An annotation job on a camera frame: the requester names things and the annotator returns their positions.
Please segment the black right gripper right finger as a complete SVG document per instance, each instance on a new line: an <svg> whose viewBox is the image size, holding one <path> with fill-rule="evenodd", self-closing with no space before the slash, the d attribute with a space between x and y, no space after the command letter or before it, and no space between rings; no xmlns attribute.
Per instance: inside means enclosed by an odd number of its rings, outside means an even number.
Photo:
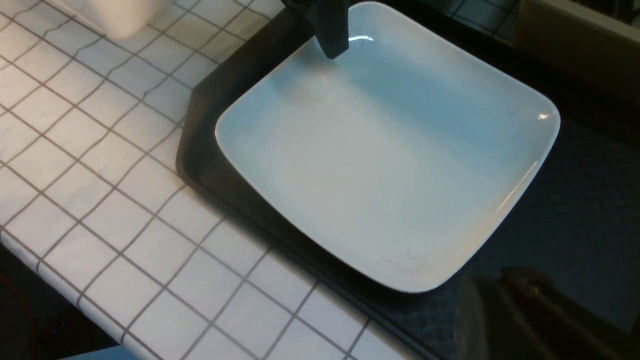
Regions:
<svg viewBox="0 0 640 360"><path fill-rule="evenodd" d="M532 268L461 281L460 360L637 360L639 338L562 294Z"/></svg>

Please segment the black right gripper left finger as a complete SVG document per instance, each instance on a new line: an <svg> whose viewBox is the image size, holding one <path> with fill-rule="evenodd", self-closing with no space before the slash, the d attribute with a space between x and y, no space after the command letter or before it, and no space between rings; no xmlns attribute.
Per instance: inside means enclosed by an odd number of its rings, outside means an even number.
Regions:
<svg viewBox="0 0 640 360"><path fill-rule="evenodd" d="M349 0L283 0L282 3L310 25L325 57L334 60L349 49Z"/></svg>

